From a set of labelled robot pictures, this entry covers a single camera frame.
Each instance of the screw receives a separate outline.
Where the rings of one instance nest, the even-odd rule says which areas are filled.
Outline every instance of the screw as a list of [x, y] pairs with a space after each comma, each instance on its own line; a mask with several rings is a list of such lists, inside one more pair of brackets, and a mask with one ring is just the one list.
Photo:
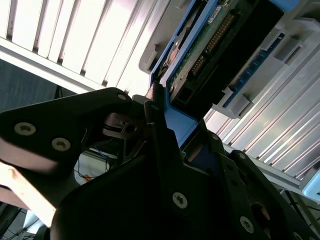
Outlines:
[[118, 94], [118, 98], [120, 98], [121, 100], [126, 100], [127, 99], [127, 97], [125, 96], [125, 95], [123, 95], [123, 94]]
[[159, 110], [159, 108], [156, 105], [151, 105], [151, 107], [155, 110]]
[[239, 157], [242, 159], [246, 159], [246, 156], [242, 152], [239, 153]]
[[303, 240], [302, 237], [297, 232], [294, 232], [293, 235], [296, 240]]
[[185, 209], [188, 206], [188, 201], [185, 195], [183, 195], [181, 192], [175, 192], [172, 195], [172, 200], [175, 205], [177, 205], [181, 209]]
[[253, 234], [255, 232], [254, 225], [247, 217], [245, 216], [240, 217], [240, 223], [248, 233]]
[[213, 137], [214, 140], [219, 140], [219, 137], [214, 133], [212, 133], [212, 137]]
[[22, 136], [30, 136], [36, 132], [36, 127], [28, 122], [20, 122], [14, 126], [14, 131]]
[[71, 143], [63, 137], [57, 137], [52, 140], [52, 147], [57, 151], [64, 152], [71, 147]]

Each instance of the circuit board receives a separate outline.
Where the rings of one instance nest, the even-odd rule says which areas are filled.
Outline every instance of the circuit board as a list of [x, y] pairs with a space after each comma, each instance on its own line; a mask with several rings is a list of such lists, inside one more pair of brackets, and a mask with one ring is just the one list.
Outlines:
[[218, 45], [220, 38], [235, 18], [235, 16], [230, 13], [230, 10], [235, 8], [237, 3], [238, 0], [224, 0], [218, 3], [177, 69], [176, 74], [170, 82], [171, 90], [176, 89], [180, 81], [189, 75], [189, 72], [191, 72], [193, 76], [197, 75], [205, 61], [202, 53], [204, 52], [209, 55]]

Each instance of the white louvered panel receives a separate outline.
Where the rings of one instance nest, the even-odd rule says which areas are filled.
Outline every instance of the white louvered panel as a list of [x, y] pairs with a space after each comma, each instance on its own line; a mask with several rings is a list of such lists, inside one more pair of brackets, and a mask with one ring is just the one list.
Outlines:
[[128, 91], [130, 96], [145, 95], [148, 91], [149, 75], [139, 69], [139, 60], [169, 2], [169, 0], [156, 2], [117, 85], [118, 88]]
[[129, 28], [119, 44], [110, 68], [106, 74], [105, 81], [108, 87], [116, 87], [126, 67], [128, 59], [137, 44], [140, 34], [143, 31], [146, 20], [155, 6], [155, 0], [142, 0], [136, 6], [137, 11], [131, 18]]
[[72, 11], [74, 8], [74, 11], [76, 11], [80, 1], [77, 1], [78, 4], [76, 6], [74, 6], [74, 3], [75, 0], [63, 0], [62, 2], [48, 56], [48, 58], [55, 63], [58, 61], [60, 51], [63, 47]]
[[18, 0], [14, 18], [12, 42], [33, 50], [43, 0]]
[[7, 37], [11, 0], [0, 0], [0, 37]]
[[63, 0], [47, 0], [39, 33], [38, 54], [47, 58]]
[[82, 0], [68, 33], [62, 65], [78, 74], [86, 60], [105, 0]]
[[302, 30], [299, 37], [299, 57], [271, 79], [242, 119], [212, 114], [206, 124], [233, 149], [301, 180], [320, 161], [320, 33]]
[[136, 0], [112, 1], [88, 54], [85, 76], [102, 84], [124, 35]]

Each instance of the green circuit board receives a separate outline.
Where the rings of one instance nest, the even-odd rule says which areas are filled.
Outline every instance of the green circuit board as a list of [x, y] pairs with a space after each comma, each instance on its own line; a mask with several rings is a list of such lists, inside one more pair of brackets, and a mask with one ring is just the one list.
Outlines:
[[201, 67], [202, 52], [206, 50], [215, 35], [217, 35], [217, 31], [219, 28], [221, 28], [223, 22], [228, 22], [228, 18], [231, 16], [229, 12], [236, 6], [237, 3], [238, 0], [225, 0], [220, 3], [221, 5], [218, 5], [214, 9], [207, 23], [204, 25], [201, 33], [198, 35], [192, 47], [186, 54], [186, 57], [178, 67], [176, 74], [170, 82], [170, 87], [176, 87], [181, 79], [184, 79], [190, 71]]

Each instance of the mounting hole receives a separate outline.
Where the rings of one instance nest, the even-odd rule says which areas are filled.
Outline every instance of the mounting hole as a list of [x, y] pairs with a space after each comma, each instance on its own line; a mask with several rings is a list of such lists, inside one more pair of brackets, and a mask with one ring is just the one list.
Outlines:
[[120, 98], [121, 100], [126, 100], [127, 99], [127, 97], [125, 96], [125, 95], [123, 95], [123, 94], [118, 94], [118, 98]]
[[20, 122], [14, 126], [14, 131], [22, 136], [30, 136], [34, 134], [37, 129], [33, 124], [29, 122]]
[[238, 187], [238, 183], [235, 180], [231, 180], [233, 186]]
[[261, 229], [267, 229], [270, 225], [270, 216], [267, 209], [260, 203], [255, 202], [251, 204], [251, 212], [255, 222]]
[[137, 127], [135, 125], [129, 125], [126, 127], [125, 131], [130, 134], [133, 133], [137, 130]]
[[232, 171], [232, 170], [234, 169], [234, 167], [231, 166], [231, 165], [229, 165], [229, 164], [227, 164], [226, 167], [227, 167], [230, 171]]

